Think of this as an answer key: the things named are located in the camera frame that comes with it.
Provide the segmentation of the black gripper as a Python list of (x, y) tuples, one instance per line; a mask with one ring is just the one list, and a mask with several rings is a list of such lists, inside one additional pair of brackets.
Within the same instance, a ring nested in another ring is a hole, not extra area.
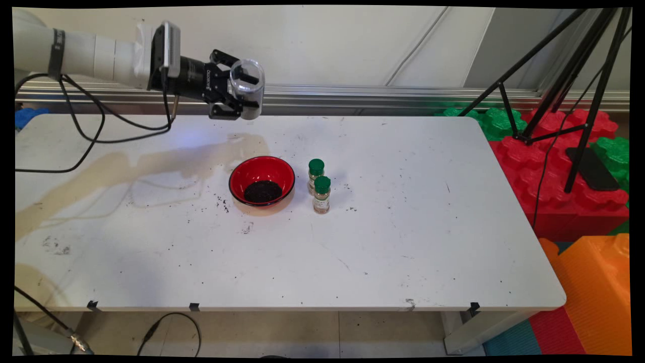
[[(214, 49), (210, 55), (211, 62), (204, 63), (200, 60), (182, 56), (180, 58), (180, 72), (176, 78), (176, 94), (178, 96), (196, 99), (208, 103), (208, 117), (210, 119), (230, 120), (242, 118), (253, 120), (261, 114), (261, 102), (253, 100), (224, 99), (225, 71), (216, 64), (223, 64), (233, 69), (233, 64), (238, 58), (223, 51)], [(233, 78), (256, 85), (257, 77), (246, 72), (242, 66), (233, 70)]]

